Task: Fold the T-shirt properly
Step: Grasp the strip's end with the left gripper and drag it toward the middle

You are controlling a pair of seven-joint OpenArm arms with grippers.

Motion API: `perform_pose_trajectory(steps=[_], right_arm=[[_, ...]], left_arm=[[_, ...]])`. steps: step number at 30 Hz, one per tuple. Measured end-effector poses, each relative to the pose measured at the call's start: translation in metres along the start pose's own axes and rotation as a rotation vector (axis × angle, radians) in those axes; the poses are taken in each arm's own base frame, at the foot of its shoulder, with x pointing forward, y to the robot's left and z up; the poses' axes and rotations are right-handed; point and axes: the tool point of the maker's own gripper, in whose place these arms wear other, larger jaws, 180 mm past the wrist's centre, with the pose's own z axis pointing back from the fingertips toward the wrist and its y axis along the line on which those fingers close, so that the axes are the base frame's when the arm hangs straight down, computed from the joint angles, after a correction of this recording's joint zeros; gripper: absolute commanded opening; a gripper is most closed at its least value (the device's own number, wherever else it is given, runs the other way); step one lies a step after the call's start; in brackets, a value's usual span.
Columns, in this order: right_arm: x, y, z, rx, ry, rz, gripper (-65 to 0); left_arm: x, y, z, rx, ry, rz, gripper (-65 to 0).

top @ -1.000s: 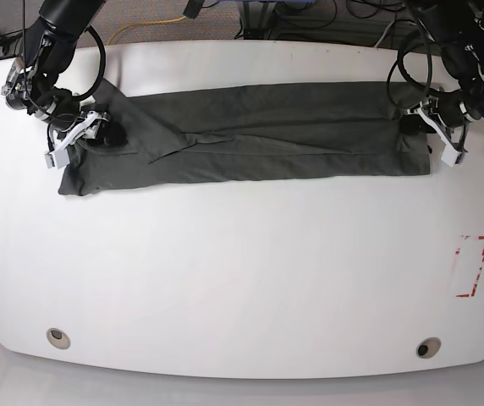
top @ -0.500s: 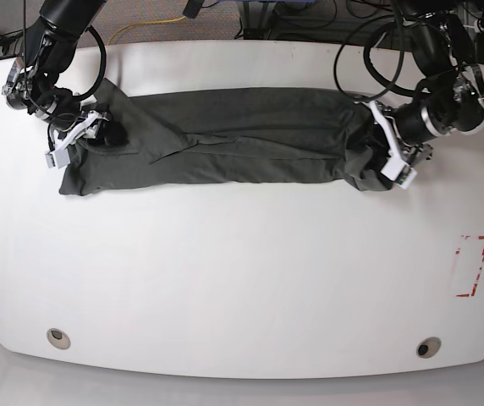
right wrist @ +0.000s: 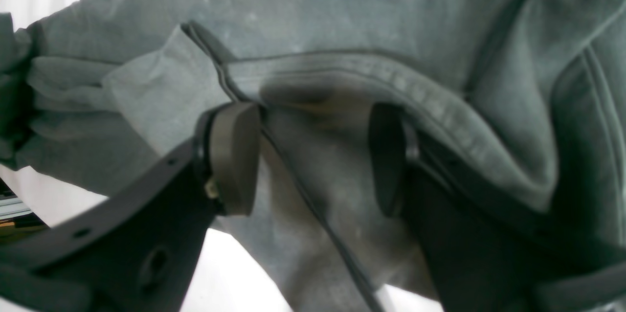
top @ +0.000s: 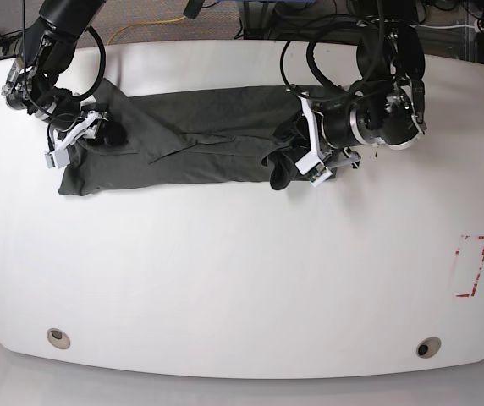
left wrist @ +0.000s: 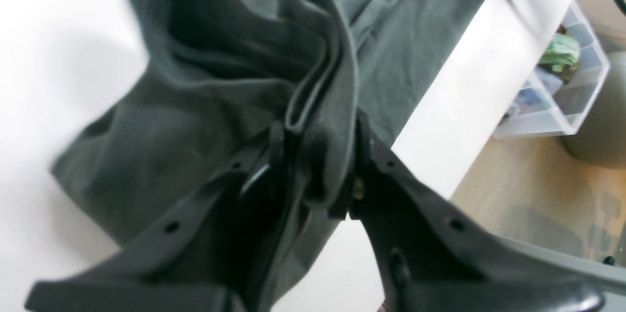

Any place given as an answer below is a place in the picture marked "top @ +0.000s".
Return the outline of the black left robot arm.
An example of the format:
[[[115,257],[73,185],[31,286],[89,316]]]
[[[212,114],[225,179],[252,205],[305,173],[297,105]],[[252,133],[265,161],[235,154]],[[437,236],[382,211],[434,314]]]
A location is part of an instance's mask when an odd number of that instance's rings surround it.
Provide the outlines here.
[[[308,66],[326,90],[316,108],[320,135],[334,148],[386,145],[410,147],[426,132],[426,61],[415,28],[398,19],[339,21],[339,30],[358,30],[356,64],[361,78],[347,88],[335,85],[317,66],[314,50],[306,48]]]

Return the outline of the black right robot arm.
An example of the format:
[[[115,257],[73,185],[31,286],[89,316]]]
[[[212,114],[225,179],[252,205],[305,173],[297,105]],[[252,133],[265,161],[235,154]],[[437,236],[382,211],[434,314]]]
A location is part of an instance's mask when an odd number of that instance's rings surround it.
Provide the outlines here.
[[[45,1],[36,21],[21,30],[17,58],[2,88],[2,96],[13,110],[25,110],[51,128],[63,132],[74,127],[81,116],[81,102],[93,95],[106,69],[106,50],[92,21],[103,1]],[[100,54],[97,76],[91,88],[75,95],[57,88],[61,73],[72,63],[80,37],[90,33]]]

